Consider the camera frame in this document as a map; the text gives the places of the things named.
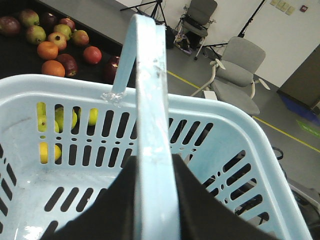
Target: white wall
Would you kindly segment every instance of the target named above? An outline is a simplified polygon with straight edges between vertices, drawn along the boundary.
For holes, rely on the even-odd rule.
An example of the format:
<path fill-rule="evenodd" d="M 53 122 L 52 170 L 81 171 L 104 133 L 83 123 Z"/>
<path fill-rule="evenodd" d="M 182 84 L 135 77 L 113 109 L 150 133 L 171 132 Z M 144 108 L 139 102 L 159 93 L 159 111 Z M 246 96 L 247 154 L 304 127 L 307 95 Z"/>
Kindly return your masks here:
<path fill-rule="evenodd" d="M 148 0 L 117 0 L 133 6 Z M 280 87 L 301 65 L 310 53 L 320 44 L 320 2 L 319 0 L 286 0 L 295 7 L 295 12 L 288 16 L 270 5 L 264 6 L 248 26 L 246 39 L 257 44 L 266 52 L 266 58 L 257 74 Z M 261 3 L 261 0 L 216 0 L 217 9 L 212 15 L 216 20 L 209 28 L 206 44 L 218 44 L 237 36 Z M 174 28 L 183 6 L 190 0 L 163 0 L 164 15 L 169 26 Z M 308 6 L 304 13 L 299 9 Z"/>

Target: basket handle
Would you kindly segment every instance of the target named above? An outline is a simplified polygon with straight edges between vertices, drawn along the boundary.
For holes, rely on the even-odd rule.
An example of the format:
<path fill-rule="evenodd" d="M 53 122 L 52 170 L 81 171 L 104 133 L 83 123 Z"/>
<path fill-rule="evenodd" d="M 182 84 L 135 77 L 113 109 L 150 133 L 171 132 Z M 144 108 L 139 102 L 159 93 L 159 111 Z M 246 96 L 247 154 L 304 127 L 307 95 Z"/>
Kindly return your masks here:
<path fill-rule="evenodd" d="M 135 14 L 111 94 L 122 95 L 136 59 L 138 162 L 135 239 L 180 239 L 179 202 L 168 135 L 165 26 Z"/>

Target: clear tape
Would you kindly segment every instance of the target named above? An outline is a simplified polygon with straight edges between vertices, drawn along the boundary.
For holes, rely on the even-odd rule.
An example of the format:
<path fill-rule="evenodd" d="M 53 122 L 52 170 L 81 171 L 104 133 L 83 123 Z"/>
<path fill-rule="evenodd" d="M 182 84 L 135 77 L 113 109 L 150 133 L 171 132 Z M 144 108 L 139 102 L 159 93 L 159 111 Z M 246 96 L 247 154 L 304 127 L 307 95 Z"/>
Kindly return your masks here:
<path fill-rule="evenodd" d="M 120 102 L 125 95 L 125 92 L 104 92 L 102 93 L 101 98 L 108 103 L 112 103 L 113 105 L 120 107 Z"/>

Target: orange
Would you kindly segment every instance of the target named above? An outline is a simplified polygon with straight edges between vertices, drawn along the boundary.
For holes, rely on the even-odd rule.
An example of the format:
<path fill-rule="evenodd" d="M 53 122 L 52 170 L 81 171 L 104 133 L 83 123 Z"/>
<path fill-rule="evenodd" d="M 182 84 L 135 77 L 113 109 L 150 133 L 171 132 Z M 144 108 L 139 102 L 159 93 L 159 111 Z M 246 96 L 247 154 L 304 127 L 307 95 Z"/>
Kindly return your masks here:
<path fill-rule="evenodd" d="M 53 60 L 58 56 L 59 48 L 51 41 L 43 41 L 41 42 L 36 52 L 38 53 L 39 57 L 44 60 Z"/>
<path fill-rule="evenodd" d="M 56 60 L 48 60 L 42 64 L 41 73 L 57 77 L 64 77 L 66 70 L 60 62 Z"/>

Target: wall switch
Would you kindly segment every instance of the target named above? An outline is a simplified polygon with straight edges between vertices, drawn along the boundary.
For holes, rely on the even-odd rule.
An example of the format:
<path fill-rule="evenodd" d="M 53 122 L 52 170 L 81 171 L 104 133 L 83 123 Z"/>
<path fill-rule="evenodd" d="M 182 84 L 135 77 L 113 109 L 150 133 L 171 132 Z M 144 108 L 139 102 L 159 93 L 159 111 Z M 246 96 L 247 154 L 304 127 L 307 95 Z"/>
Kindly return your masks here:
<path fill-rule="evenodd" d="M 290 5 L 286 2 L 284 2 L 283 6 L 280 8 L 280 10 L 282 12 L 285 12 L 289 7 L 290 7 Z"/>
<path fill-rule="evenodd" d="M 296 9 L 293 6 L 290 6 L 287 11 L 285 12 L 285 14 L 287 15 L 291 15 Z"/>
<path fill-rule="evenodd" d="M 276 6 L 278 3 L 280 2 L 280 0 L 271 0 L 270 4 L 272 6 Z"/>
<path fill-rule="evenodd" d="M 285 4 L 285 1 L 281 0 L 278 2 L 278 4 L 275 7 L 280 10 L 284 6 L 284 4 Z"/>

